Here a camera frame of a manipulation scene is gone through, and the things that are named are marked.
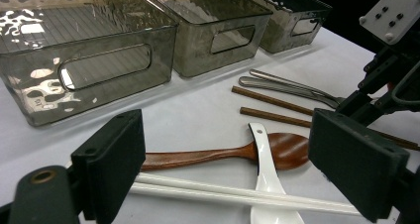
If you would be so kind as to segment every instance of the white spoon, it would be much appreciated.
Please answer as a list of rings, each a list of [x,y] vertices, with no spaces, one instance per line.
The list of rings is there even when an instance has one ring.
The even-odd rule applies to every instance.
[[[260,123],[250,123],[250,128],[259,150],[259,176],[256,190],[285,194],[272,161],[265,127]],[[303,224],[304,222],[297,211],[272,209],[260,205],[253,205],[251,208],[251,224],[282,223]]]

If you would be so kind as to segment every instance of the white tablecloth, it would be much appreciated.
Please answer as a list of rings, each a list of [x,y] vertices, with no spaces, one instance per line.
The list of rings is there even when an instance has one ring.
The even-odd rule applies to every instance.
[[[69,156],[113,116],[143,110],[147,152],[178,152],[236,148],[253,137],[248,123],[264,124],[269,133],[294,133],[308,137],[309,129],[241,115],[241,106],[310,121],[307,115],[279,108],[231,92],[250,68],[347,97],[364,78],[363,67],[374,54],[321,29],[315,41],[271,55],[259,50],[247,59],[206,74],[183,79],[175,72],[171,82],[41,128],[27,124],[4,84],[0,84],[0,205],[13,200],[16,184],[26,173],[44,166],[65,166]],[[322,103],[275,91],[252,89],[307,108],[327,108]],[[399,112],[382,116],[371,128],[420,142],[419,114]],[[411,152],[408,168],[420,165]],[[241,159],[227,159],[188,168],[154,171],[154,174],[254,189],[257,167]],[[301,168],[279,171],[288,194],[348,202],[310,162]],[[128,194],[114,223],[250,223],[250,206],[187,201]],[[305,223],[369,223],[363,217],[300,212]],[[379,223],[394,223],[397,212]]]

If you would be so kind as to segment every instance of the brown spoon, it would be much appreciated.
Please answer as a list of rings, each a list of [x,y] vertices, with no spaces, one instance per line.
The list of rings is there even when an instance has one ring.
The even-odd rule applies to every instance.
[[[287,170],[302,166],[308,161],[308,139],[291,133],[268,134],[274,166]],[[245,158],[259,161],[257,146],[251,142],[244,147],[179,153],[146,153],[142,170],[187,167],[226,158]]]

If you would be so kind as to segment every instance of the gray tinted container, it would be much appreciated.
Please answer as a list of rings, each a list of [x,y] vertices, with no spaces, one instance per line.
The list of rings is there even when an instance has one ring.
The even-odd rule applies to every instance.
[[[177,23],[147,0],[0,6],[0,74],[31,125],[170,81]]]
[[[255,56],[269,16],[252,0],[157,0],[179,23],[173,68],[191,77]]]
[[[260,47],[275,54],[309,45],[332,8],[318,0],[253,0],[270,9]]]

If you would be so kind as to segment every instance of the spoon handle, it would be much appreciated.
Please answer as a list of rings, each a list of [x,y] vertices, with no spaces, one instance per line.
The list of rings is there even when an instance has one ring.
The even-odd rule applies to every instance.
[[[257,160],[254,143],[240,148],[179,153],[146,153],[142,170],[181,168],[226,158]]]

